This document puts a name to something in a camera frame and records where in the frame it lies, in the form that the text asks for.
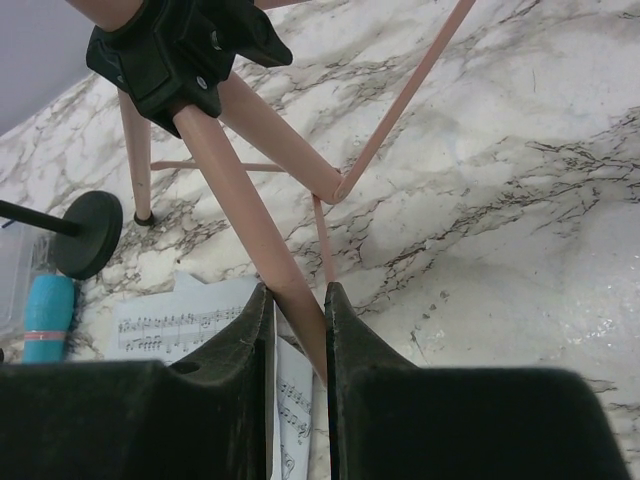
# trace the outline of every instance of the white paper sheet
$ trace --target white paper sheet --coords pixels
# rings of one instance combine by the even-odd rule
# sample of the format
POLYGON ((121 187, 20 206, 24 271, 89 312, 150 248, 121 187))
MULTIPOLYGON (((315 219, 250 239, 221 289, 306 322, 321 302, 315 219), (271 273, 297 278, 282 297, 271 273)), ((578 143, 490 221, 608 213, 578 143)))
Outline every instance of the white paper sheet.
MULTIPOLYGON (((106 359, 178 361, 231 323, 258 284, 254 277, 245 277, 206 285, 184 272, 176 272, 175 280, 173 292, 116 306, 106 359)), ((280 338, 275 358, 271 478, 306 480, 313 370, 304 355, 280 338)))

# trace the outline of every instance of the gray wall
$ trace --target gray wall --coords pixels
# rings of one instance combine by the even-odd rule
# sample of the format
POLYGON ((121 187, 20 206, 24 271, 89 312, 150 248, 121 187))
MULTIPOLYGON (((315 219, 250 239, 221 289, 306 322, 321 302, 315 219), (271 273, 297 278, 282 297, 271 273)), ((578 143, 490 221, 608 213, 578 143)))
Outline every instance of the gray wall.
POLYGON ((89 73, 92 28, 63 0, 0 0, 0 135, 89 73))

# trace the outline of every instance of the black round base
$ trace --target black round base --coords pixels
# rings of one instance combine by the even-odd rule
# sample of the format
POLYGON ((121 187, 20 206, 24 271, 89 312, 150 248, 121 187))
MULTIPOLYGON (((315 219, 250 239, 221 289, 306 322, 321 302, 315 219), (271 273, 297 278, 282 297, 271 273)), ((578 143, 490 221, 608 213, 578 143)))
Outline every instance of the black round base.
POLYGON ((107 192, 87 192, 71 204, 63 217, 80 225, 75 237, 56 234, 53 260, 67 277, 86 280, 104 268, 118 245, 122 207, 107 192))
POLYGON ((153 225, 156 224, 156 217, 154 217, 153 212, 151 212, 151 215, 149 215, 149 218, 147 218, 146 220, 140 220, 138 218, 138 214, 134 213, 133 221, 136 222, 141 227, 152 227, 153 225))

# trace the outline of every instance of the white marble countertop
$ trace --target white marble countertop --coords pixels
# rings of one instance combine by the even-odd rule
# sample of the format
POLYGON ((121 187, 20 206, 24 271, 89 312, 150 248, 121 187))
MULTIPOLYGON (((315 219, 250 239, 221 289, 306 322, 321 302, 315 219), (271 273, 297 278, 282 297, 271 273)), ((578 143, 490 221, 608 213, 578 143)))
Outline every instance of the white marble countertop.
MULTIPOLYGON (((335 166, 353 160, 454 2, 330 0, 273 12, 291 67, 236 71, 335 166)), ((558 365, 586 377, 640 476, 640 7, 478 2, 352 195, 327 219, 362 319, 418 365, 558 365)), ((153 133, 155 160, 187 160, 153 133)), ((231 135, 241 158, 265 159, 231 135)), ((159 224, 132 221, 114 88, 90 76, 0 139, 0 197, 54 214, 115 193, 126 224, 84 283, 73 358, 100 359, 111 309, 254 272, 197 171, 153 174, 159 224)), ((319 297, 308 194, 252 174, 319 297)), ((19 356, 14 343, 8 354, 19 356)), ((329 478, 315 398, 310 478, 329 478)))

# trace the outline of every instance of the black stand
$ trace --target black stand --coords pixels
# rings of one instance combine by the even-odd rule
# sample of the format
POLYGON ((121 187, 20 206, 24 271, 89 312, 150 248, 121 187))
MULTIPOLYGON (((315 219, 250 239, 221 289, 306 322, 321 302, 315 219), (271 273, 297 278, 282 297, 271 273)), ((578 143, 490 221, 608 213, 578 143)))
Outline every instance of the black stand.
POLYGON ((107 192, 87 192, 62 219, 0 200, 0 217, 56 232, 53 261, 77 280, 94 276, 107 264, 122 230, 122 207, 107 192))

